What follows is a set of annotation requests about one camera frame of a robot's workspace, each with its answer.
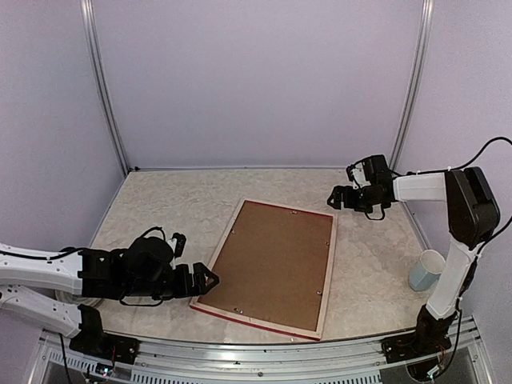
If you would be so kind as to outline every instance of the red edge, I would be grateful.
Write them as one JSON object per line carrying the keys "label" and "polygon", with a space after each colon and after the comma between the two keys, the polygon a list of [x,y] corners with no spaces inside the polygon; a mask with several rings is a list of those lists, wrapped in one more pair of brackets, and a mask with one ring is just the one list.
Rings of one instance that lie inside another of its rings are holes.
{"label": "red edge", "polygon": [[[266,202],[255,202],[254,200],[245,200],[244,202],[250,202],[251,204],[259,204],[260,206],[272,206],[273,208],[281,208],[282,210],[293,210],[294,208],[286,208],[285,206],[276,206],[274,204],[269,204],[269,203],[266,203]],[[296,210],[297,212],[303,212],[304,214],[314,214],[315,216],[323,216],[323,217],[326,217],[326,218],[333,218],[333,215],[332,214],[319,214],[317,212],[311,212],[311,211],[308,211],[308,210],[297,210],[297,209],[294,209]]]}
{"label": "red edge", "polygon": [[236,318],[230,318],[228,316],[222,316],[221,314],[216,314],[215,312],[209,312],[208,310],[204,310],[203,308],[198,308],[193,304],[190,304],[190,308],[193,310],[198,310],[199,312],[203,312],[204,314],[211,314],[216,318],[223,318],[224,320],[229,320],[230,322],[237,322],[238,324],[243,324],[244,326],[252,326],[254,328],[258,328],[260,330],[269,330],[270,332],[275,332],[276,334],[286,334],[288,336],[295,336],[296,338],[306,338],[308,340],[313,340],[315,342],[319,342],[320,338],[312,338],[311,336],[304,336],[303,334],[294,334],[292,332],[285,332],[284,330],[276,330],[274,328],[269,328],[267,326],[258,326],[256,324],[252,324],[250,322],[243,322],[242,320],[237,320]]}

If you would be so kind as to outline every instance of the white wall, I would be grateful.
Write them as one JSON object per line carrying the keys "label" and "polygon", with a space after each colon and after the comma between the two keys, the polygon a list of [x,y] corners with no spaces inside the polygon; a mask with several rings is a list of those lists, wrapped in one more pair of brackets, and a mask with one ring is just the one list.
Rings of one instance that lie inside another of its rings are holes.
{"label": "white wall", "polygon": [[[0,242],[88,246],[122,175],[80,3],[0,2]],[[40,326],[0,313],[0,382],[21,382]]]}
{"label": "white wall", "polygon": [[[459,166],[493,136],[512,138],[512,2],[436,0],[426,66],[400,171]],[[476,162],[512,214],[512,148],[495,143]],[[434,248],[448,249],[444,204],[411,205]],[[512,230],[486,248],[463,308],[473,313],[496,371],[512,369]]]}
{"label": "white wall", "polygon": [[342,166],[389,155],[422,1],[94,2],[130,164]]}

